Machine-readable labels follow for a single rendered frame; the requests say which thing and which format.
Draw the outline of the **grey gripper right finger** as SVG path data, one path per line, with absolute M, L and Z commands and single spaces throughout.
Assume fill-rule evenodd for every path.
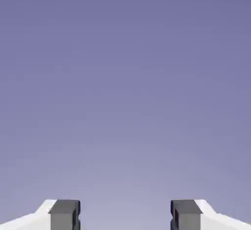
M 251 230 L 251 224 L 217 213 L 205 199 L 171 200 L 170 230 Z

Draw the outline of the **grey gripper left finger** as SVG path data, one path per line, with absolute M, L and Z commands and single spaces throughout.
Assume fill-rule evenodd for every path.
M 0 224 L 0 230 L 81 230 L 79 200 L 46 199 L 31 214 Z

